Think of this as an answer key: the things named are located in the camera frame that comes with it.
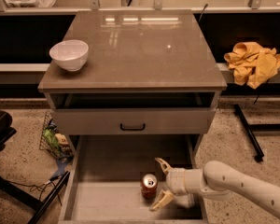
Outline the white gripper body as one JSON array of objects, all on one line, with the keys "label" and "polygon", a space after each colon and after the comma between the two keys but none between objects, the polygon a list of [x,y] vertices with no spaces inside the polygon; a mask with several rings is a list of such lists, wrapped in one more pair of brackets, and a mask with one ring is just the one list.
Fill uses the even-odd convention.
[{"label": "white gripper body", "polygon": [[186,195],[185,172],[183,168],[173,168],[166,175],[166,184],[168,189],[174,195]]}]

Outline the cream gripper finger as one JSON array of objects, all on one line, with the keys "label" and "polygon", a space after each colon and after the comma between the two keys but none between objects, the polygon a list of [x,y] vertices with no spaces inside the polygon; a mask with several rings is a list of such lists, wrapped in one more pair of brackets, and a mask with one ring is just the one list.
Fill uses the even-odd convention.
[{"label": "cream gripper finger", "polygon": [[155,202],[150,206],[149,210],[151,212],[156,212],[169,204],[173,199],[174,194],[170,190],[162,189]]},{"label": "cream gripper finger", "polygon": [[162,158],[156,158],[155,161],[160,165],[162,171],[168,175],[169,171],[172,169],[171,165]]}]

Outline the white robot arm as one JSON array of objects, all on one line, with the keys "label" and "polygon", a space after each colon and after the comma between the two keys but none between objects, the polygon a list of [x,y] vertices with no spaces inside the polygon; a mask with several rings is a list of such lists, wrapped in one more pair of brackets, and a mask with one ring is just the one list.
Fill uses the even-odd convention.
[{"label": "white robot arm", "polygon": [[245,175],[221,161],[209,161],[202,169],[171,167],[156,158],[166,175],[166,189],[162,189],[150,206],[157,211],[176,196],[198,194],[206,199],[224,200],[237,193],[280,219],[280,187]]}]

